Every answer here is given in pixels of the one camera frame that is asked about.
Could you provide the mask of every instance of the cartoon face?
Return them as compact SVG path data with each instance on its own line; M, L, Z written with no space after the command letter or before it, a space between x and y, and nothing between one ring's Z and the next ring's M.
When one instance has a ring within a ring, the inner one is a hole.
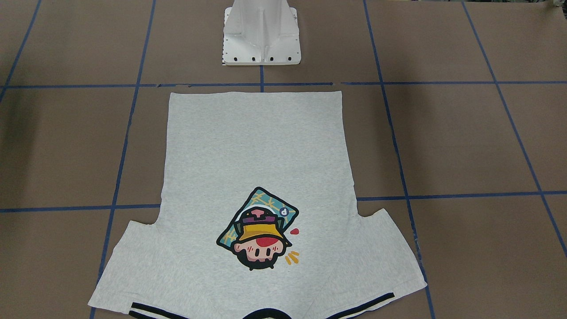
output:
M274 237L260 237L253 240L245 241L242 244L235 244L234 251L239 253L244 250L246 258L251 262L271 261L276 255L284 253L284 243Z
M297 208L256 187L217 244L235 254L250 270L273 268L278 257L291 247L285 232L298 213Z

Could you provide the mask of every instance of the grid line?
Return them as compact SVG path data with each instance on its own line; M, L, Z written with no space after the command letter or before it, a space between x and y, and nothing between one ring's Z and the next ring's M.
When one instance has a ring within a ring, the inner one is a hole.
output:
M553 217L553 213L551 212L551 209L549 208L547 200L545 199L545 194L544 194L543 190L541 189L541 185L538 181L538 177L535 174L535 170L534 170L534 168L531 164L531 161L530 161L530 158L529 158L528 153L526 151L526 148L524 147L524 143L522 142L522 139L520 137L518 129L516 128L516 124L514 123L514 119L512 118L512 114L510 113L510 109L508 108L508 104L506 103L506 99L504 98L502 90L500 89L500 84L496 80L496 75L494 75L494 70L492 69L492 66L490 65L490 61L488 60L488 56L486 55L486 51L484 50L483 44L480 41L479 34L476 32L475 25L472 22L471 15L468 13L467 6L465 5L464 2L461 2L461 5L463 6L464 12L467 15L467 19L469 21L469 24L471 25L473 33L475 34L475 38L476 38L476 41L479 44L480 50L483 53L484 60L486 61L486 65L488 67L488 70L490 71L490 75L492 75L492 79L494 80L494 85L496 85L496 89L498 90L498 94L499 94L500 99L502 101L502 105L504 106L504 110L506 111L508 119L510 120L510 125L512 126L512 129L514 130L514 134L516 135L516 139L518 140L518 144L520 145L520 148L521 148L522 153L524 155L524 159L526 160L526 163L528 165L528 168L530 169L530 172L531 172L531 175L534 179L536 187L538 188L538 194L541 196L541 200L543 202L543 205L545 206L545 210L547 211L547 215L549 216L549 220L551 221L553 229L555 230L555 234L557 235L557 239L559 240L559 244L561 245L561 248L563 249L563 254L565 255L565 257L567 257L567 247L565 246L565 242L563 241L563 237L561 236L561 232L559 231L559 227L557 226L557 223L555 222L555 218Z
M155 1L156 0L153 0L152 3L151 3L150 18L149 18L148 25L147 25L146 38L145 38L143 50L142 50L142 57L140 58L140 65L139 65L139 69L138 69L138 78L136 80L136 89L134 90L134 96L132 97L132 106L130 107L130 115L128 117L128 125L126 126L126 134L124 136L124 145L122 146L122 156L120 158L120 165L119 165L118 174L117 174L117 177L116 177L116 187L115 187L115 191L114 191L114 196L112 198L112 206L113 207L111 208L110 214L108 215L107 230L106 230L106 234L104 236L103 251L102 251L102 255L100 257L99 273L98 273L98 277L97 277L97 280L96 280L97 284L98 284L100 278L102 277L102 274L103 274L103 271L104 271L104 262L106 261L106 255L107 255L107 251L108 251L108 242L110 240L112 223L114 221L114 214L115 214L115 211L116 211L115 206L116 206L116 203L118 201L118 192L120 190L122 170L124 169L124 161L126 159L126 151L128 149L128 135L129 135L129 132L130 132L130 126L132 125L132 117L134 115L134 111L136 110L136 101L138 99L138 91L139 91L140 83L141 83L141 80L142 80L142 72L143 72L144 60L146 58L147 45L148 45L148 42L150 41L151 24L152 24L152 21L154 19L154 13L155 13ZM89 318L94 319L95 313L96 313L96 308L91 307L91 313L90 313Z
M567 81L371 81L371 82L341 82L345 85L479 85L479 84L567 84Z
M20 56L24 51L24 47L26 46L26 42L28 41L29 33L32 31L33 24L35 23L35 19L37 17L37 13L39 12L39 7L41 6L41 0L37 1L35 10L33 11L32 19L29 21L28 30L26 30L26 34L24 35L24 39L22 40L22 44L16 53L16 57L14 58L14 63L12 63L12 67L10 68L10 72L8 73L8 77L6 78L6 83L2 87L2 91L0 91L0 103L6 94L6 90L10 85L10 81L12 80L12 76L14 75L14 71L16 70L16 66L18 65L18 61L20 60Z
M264 92L264 66L260 65L260 92Z
M366 0L362 0L362 3L364 4L364 12L366 15L366 23L368 25L368 32L370 34L370 41L372 43L372 50L374 52L374 60L376 62L376 70L378 71L378 78L380 80L380 88L382 89L382 97L384 98L384 107L386 108L386 115L388 117L388 124L390 125L390 131L392 133L392 143L393 143L393 148L394 151L396 152L396 157L397 157L397 163L398 163L398 167L400 170L400 179L401 179L401 184L403 186L404 189L404 199L405 199L405 203L406 206L408 207L408 215L409 215L409 221L411 223L412 226L412 232L413 232L413 240L416 246L416 252L417 252L417 262L418 265L420 267L421 273L423 274L424 280L427 282L427 275L425 273L425 267L423 265L423 261L422 261L422 256L421 256L421 249L420 249L420 244L418 241L418 235L417 235L417 229L416 229L416 223L413 219L413 212L412 212L412 204L409 198L409 193L408 193L408 188L405 182L405 176L404 176L404 168L401 164L401 157L400 157L400 151L397 147L397 141L396 141L396 133L393 127L393 121L392 121L392 115L390 114L390 106L388 105L388 97L386 95L386 87L384 85L384 78L382 77L382 69L380 68L380 60L378 59L378 50L376 49L376 43L374 42L374 33L372 31L372 24L370 23L370 16L368 14L368 6L366 4ZM427 301L428 301L428 305L429 305L429 312L431 315L431 319L435 319L435 310L433 308L433 301L431 299L431 293L429 291L429 285L425 286L425 294L427 296Z
M254 83L126 83L126 84L78 84L78 85L7 85L0 86L2 90L13 89L106 89L111 87L175 87L175 86L259 86L262 91L265 86L331 86L333 82L264 82L263 66L260 66L260 82ZM494 84L494 81L374 81L374 82L340 82L344 85L483 85ZM497 81L507 85L541 85L567 84L567 81Z
M567 195L567 191L543 191L544 195ZM498 193L470 193L470 194L435 194L435 195L409 195L412 200L418 199L451 199L451 198L485 198L509 196L539 196L540 192L498 192ZM358 202L382 202L389 200L404 200L405 196L367 196L357 197ZM116 205L88 205L88 206L58 206L58 207L26 207L26 208L0 208L0 213L29 213L53 211L99 211L105 209L136 209L159 208L160 204L116 204Z

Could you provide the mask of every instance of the heather gray fabric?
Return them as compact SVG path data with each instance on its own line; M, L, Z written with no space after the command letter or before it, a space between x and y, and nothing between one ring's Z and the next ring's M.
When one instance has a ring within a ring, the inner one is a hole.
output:
M171 94L158 220L130 222L89 305L321 319L425 285L387 212L357 213L340 92Z

